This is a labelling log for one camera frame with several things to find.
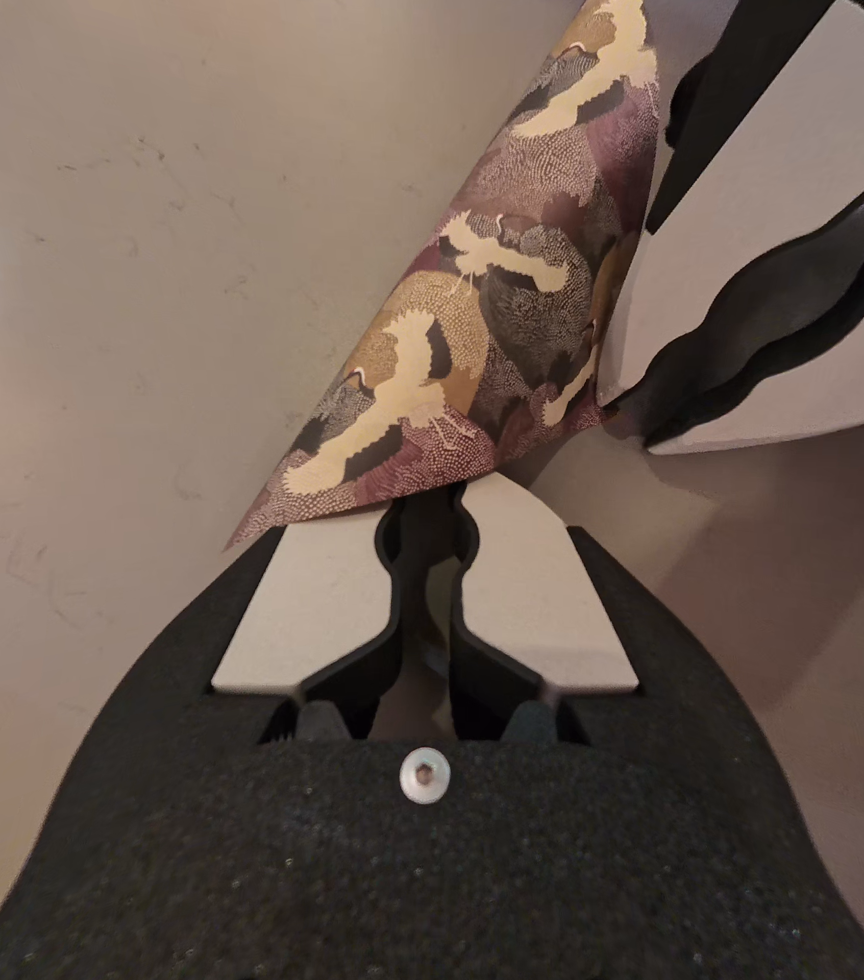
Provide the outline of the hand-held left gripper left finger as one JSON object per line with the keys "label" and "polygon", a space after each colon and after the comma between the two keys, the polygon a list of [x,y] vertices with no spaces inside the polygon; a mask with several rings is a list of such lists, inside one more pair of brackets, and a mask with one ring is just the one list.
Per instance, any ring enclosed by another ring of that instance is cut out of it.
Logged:
{"label": "hand-held left gripper left finger", "polygon": [[285,528],[213,691],[331,701],[358,737],[433,738],[427,516],[398,501]]}

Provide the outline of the crane patterned origami paper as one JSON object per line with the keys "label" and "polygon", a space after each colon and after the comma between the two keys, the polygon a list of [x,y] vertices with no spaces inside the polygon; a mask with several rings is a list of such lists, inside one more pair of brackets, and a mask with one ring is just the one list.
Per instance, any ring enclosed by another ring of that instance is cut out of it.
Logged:
{"label": "crane patterned origami paper", "polygon": [[493,472],[601,422],[660,128],[645,2],[585,2],[229,545]]}

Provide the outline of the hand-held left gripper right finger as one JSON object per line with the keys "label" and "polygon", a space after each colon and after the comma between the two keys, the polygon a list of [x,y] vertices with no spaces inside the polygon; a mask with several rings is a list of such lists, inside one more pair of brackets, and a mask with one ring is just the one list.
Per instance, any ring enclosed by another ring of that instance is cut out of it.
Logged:
{"label": "hand-held left gripper right finger", "polygon": [[451,496],[450,708],[461,740],[497,740],[521,704],[631,695],[634,668],[567,525],[493,473]]}

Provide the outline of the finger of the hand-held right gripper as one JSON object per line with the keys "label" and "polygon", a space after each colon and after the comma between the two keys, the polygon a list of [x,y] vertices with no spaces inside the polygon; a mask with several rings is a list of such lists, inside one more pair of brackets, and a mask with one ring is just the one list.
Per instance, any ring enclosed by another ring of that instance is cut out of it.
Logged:
{"label": "finger of the hand-held right gripper", "polygon": [[864,424],[864,193],[740,208],[688,198],[636,252],[615,313],[615,409],[660,456]]}
{"label": "finger of the hand-held right gripper", "polygon": [[[774,205],[838,198],[839,214],[864,193],[864,2],[830,2],[714,160],[683,197],[740,227],[740,208],[768,221]],[[616,316],[600,370],[600,402],[616,410]]]}

